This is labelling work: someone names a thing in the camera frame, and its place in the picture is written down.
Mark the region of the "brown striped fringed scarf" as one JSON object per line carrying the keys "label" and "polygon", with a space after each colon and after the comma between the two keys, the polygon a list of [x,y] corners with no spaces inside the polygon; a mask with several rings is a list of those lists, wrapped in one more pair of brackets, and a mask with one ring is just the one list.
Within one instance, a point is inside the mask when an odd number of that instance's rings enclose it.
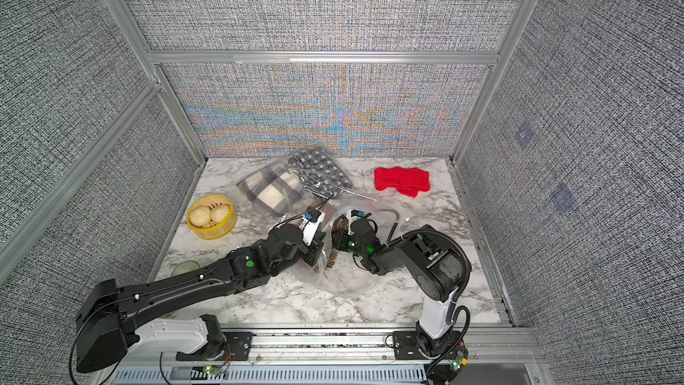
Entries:
{"label": "brown striped fringed scarf", "polygon": [[322,212],[309,210],[305,213],[302,230],[304,243],[309,251],[304,257],[304,262],[313,272],[322,273],[334,266],[337,258],[336,249],[347,234],[347,227],[348,219],[344,215],[329,221]]}

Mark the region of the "clear plastic vacuum bag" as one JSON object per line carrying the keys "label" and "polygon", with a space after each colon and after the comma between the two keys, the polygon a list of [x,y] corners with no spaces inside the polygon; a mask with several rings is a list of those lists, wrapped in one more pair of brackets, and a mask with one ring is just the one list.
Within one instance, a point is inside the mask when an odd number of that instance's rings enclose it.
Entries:
{"label": "clear plastic vacuum bag", "polygon": [[343,298],[354,298],[374,284],[362,261],[385,248],[403,222],[399,211],[355,187],[320,145],[268,163],[237,187],[274,216],[276,226],[290,224],[303,231],[310,257],[292,267],[292,274]]}

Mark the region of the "red knitted scarf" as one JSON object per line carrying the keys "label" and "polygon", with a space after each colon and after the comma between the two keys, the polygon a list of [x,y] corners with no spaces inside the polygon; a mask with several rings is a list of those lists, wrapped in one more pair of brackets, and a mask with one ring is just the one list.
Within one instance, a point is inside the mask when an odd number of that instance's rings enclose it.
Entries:
{"label": "red knitted scarf", "polygon": [[429,172],[423,169],[377,168],[374,170],[374,185],[377,191],[395,189],[399,194],[417,198],[419,193],[431,190]]}

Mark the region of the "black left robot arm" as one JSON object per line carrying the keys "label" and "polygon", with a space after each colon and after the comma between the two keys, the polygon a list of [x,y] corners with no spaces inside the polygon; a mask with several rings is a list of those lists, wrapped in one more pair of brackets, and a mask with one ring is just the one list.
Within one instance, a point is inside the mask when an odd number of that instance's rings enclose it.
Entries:
{"label": "black left robot arm", "polygon": [[114,279],[102,281],[91,290],[76,317],[69,370],[88,374],[115,365],[143,341],[136,331],[145,324],[207,299],[264,286],[301,261],[316,263],[322,247],[318,231],[308,237],[290,223],[189,273],[122,287]]}

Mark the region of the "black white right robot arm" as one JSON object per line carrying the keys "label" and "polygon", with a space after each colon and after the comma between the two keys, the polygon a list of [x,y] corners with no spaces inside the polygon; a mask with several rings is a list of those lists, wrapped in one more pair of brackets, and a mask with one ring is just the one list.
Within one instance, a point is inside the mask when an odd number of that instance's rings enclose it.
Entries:
{"label": "black white right robot arm", "polygon": [[365,216],[338,217],[331,231],[332,247],[353,255],[361,269],[384,276],[406,269],[424,294],[416,324],[415,346],[425,358],[436,359],[463,342],[470,327],[470,310],[459,303],[472,265],[454,238],[425,225],[382,244],[378,226]]}

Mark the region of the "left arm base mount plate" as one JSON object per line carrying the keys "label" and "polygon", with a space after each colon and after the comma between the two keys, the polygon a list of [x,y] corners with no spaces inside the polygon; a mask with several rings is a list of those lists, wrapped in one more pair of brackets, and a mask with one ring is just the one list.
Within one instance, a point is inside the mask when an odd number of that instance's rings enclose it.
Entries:
{"label": "left arm base mount plate", "polygon": [[247,361],[254,334],[250,332],[214,333],[208,335],[208,342],[200,349],[185,354],[176,353],[176,361]]}

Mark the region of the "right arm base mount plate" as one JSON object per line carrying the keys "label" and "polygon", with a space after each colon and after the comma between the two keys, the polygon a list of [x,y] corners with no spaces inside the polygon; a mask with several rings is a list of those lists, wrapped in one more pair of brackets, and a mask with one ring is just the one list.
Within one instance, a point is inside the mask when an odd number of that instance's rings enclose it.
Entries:
{"label": "right arm base mount plate", "polygon": [[468,356],[463,340],[455,346],[458,332],[446,333],[438,339],[432,339],[427,333],[411,331],[394,331],[392,348],[396,360],[434,360],[445,354],[447,359]]}

